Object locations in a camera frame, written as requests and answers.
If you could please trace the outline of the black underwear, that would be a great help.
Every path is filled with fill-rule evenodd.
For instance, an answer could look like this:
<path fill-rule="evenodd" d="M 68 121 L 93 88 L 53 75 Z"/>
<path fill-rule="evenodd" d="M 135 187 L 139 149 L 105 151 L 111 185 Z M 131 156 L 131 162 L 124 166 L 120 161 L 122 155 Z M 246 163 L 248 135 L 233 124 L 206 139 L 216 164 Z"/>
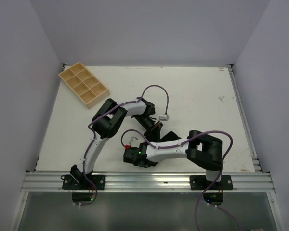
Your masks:
<path fill-rule="evenodd" d="M 146 137 L 150 142 L 168 142 L 168 141 L 174 141 L 179 140 L 181 137 L 179 137 L 176 133 L 173 131 L 169 131 L 166 135 L 164 135 L 162 138 L 159 134 L 153 134 Z"/>

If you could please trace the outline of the wooden compartment tray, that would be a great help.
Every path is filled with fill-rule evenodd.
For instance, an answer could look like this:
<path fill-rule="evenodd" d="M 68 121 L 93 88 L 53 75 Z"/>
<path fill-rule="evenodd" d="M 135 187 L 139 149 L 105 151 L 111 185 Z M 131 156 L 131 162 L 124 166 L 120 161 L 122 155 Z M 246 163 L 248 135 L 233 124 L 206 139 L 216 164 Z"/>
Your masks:
<path fill-rule="evenodd" d="M 109 89 L 81 62 L 58 75 L 88 109 L 110 95 Z"/>

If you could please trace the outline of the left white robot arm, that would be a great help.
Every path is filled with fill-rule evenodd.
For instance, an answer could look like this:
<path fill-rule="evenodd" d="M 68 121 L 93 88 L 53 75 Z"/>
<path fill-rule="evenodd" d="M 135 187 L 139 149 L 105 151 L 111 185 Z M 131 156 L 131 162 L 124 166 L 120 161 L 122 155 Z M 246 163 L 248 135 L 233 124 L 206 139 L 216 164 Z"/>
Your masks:
<path fill-rule="evenodd" d="M 144 136 L 149 141 L 160 141 L 163 123 L 151 117 L 155 113 L 155 105 L 141 97 L 124 103 L 107 99 L 88 125 L 93 132 L 93 138 L 81 163 L 71 167 L 70 175 L 74 184 L 80 189 L 90 185 L 91 178 L 88 174 L 93 172 L 101 150 L 106 142 L 116 135 L 125 118 L 135 118 L 145 129 Z"/>

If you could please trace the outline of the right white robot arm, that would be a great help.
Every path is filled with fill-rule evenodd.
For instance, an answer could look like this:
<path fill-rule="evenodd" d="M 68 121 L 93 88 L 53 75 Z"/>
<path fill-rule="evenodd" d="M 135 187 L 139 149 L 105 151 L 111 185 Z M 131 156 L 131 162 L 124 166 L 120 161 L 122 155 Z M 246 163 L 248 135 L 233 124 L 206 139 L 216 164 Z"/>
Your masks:
<path fill-rule="evenodd" d="M 222 151 L 222 140 L 192 130 L 185 138 L 160 143 L 143 142 L 139 147 L 126 147 L 123 161 L 148 168 L 168 159 L 188 159 L 206 171 L 206 186 L 216 189 L 222 183 Z"/>

